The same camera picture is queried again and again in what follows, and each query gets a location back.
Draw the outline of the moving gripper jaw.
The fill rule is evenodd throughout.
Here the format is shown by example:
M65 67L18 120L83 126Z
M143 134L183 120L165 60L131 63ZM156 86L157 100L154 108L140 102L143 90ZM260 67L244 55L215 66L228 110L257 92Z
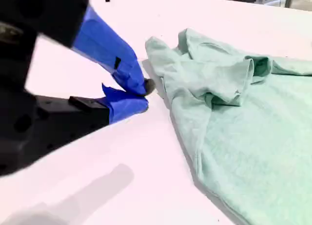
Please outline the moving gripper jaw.
M94 10L89 0L16 0L21 20L106 69L125 91L146 96L154 89L132 47Z

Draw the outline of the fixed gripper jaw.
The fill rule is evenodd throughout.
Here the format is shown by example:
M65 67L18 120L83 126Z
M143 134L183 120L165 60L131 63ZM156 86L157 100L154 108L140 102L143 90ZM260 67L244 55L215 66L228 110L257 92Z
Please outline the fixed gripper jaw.
M102 86L104 97L71 96L68 99L37 97L35 158L108 125L143 113L148 101L143 96Z

